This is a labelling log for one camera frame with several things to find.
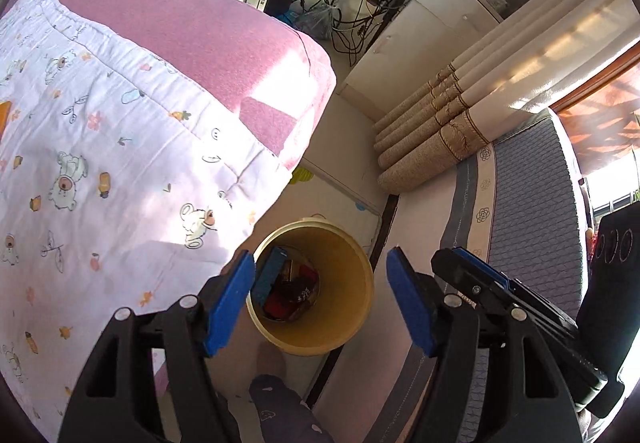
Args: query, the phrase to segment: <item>desk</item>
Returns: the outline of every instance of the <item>desk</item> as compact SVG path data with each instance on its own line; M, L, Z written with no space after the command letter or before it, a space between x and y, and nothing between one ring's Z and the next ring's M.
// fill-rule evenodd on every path
M485 0L411 0L353 67L346 55L324 45L337 74L336 92L378 120L501 20Z

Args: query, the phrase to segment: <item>yellow bucket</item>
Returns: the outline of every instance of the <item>yellow bucket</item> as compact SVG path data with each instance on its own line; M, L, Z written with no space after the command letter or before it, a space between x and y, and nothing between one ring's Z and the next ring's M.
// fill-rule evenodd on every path
M330 221L305 218L269 235L255 250L260 268L271 246L290 246L304 254L318 272L318 299L302 317L276 322L246 298L249 315L268 341L290 355L324 355L358 332L371 309L373 272L360 245Z

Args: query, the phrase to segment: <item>beige curtain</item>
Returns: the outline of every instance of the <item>beige curtain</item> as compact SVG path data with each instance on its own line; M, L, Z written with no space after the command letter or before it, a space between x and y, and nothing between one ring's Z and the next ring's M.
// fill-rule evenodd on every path
M564 97L640 38L631 0L530 0L374 126L399 194Z

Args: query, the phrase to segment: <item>dark patterned pants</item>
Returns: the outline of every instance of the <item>dark patterned pants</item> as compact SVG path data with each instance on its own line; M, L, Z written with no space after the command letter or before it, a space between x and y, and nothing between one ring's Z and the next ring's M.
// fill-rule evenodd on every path
M264 443L334 443L306 403L280 378L260 375L249 387Z

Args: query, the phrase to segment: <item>pink bed sheet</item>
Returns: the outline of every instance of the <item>pink bed sheet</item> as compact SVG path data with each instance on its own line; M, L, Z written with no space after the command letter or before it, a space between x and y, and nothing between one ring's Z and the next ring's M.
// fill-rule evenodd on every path
M311 38L236 0L59 1L170 62L298 164L335 86Z

